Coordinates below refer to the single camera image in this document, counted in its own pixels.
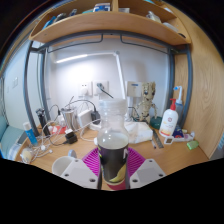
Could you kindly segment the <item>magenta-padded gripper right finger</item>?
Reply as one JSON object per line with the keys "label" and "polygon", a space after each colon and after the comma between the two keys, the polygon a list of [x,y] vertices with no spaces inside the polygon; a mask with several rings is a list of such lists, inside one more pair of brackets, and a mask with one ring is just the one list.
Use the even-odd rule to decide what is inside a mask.
{"label": "magenta-padded gripper right finger", "polygon": [[135,189],[165,177],[165,172],[154,159],[145,159],[136,150],[128,149],[125,185]]}

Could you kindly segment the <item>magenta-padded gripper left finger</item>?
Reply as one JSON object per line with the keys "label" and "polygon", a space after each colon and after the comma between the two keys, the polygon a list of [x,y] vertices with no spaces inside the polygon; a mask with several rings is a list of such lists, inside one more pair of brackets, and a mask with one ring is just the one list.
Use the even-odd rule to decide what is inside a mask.
{"label": "magenta-padded gripper left finger", "polygon": [[68,155],[72,158],[61,177],[84,188],[101,188],[101,166],[98,149],[87,153],[82,159],[78,159],[74,150]]}

